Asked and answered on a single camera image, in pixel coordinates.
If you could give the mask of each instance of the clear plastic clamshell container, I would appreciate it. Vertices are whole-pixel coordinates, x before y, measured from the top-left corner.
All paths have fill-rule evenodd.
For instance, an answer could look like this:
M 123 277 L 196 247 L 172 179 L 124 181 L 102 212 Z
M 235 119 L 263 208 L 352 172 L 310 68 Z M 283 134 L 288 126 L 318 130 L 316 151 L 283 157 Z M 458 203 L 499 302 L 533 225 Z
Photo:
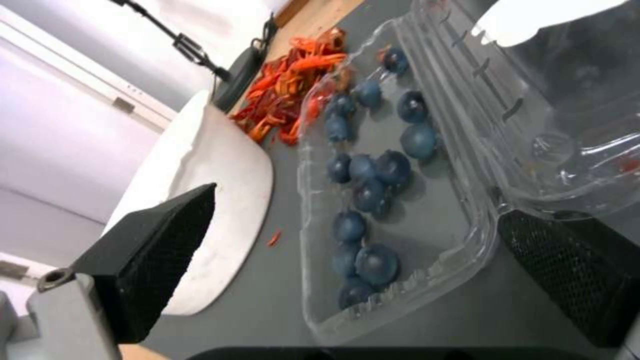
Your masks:
M 344 66 L 355 72 L 353 82 L 378 80 L 384 99 L 376 111 L 358 108 L 352 142 L 329 143 L 322 117 L 303 121 L 303 312 L 320 343 L 349 341 L 469 280 L 491 258 L 505 211 L 599 215 L 637 198 L 638 2 L 541 29 L 511 47 L 483 45 L 484 32 L 471 35 L 482 14 L 469 3 L 416 0 L 350 55 Z M 388 45 L 406 53 L 406 74 L 380 66 L 378 52 Z M 310 91 L 303 109 L 329 81 Z M 337 152 L 375 158 L 402 151 L 399 138 L 409 124 L 396 103 L 407 90 L 420 90 L 429 106 L 436 154 L 410 160 L 409 187 L 394 197 L 387 218 L 365 215 L 364 240 L 394 249 L 401 272 L 367 302 L 340 310 L 344 280 L 332 271 L 338 243 L 331 229 L 334 216 L 352 208 L 352 185 L 332 183 L 326 164 Z

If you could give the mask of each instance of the orange pepper strip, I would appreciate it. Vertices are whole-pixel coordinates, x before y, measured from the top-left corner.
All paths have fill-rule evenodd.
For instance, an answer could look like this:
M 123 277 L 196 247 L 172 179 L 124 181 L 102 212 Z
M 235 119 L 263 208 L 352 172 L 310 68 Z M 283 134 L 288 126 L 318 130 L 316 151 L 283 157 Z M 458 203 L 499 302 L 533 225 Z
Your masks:
M 278 229 L 275 234 L 273 234 L 273 236 L 271 237 L 271 240 L 269 240 L 269 242 L 267 243 L 268 247 L 274 247 L 277 243 L 278 240 L 280 239 L 282 235 L 282 230 Z

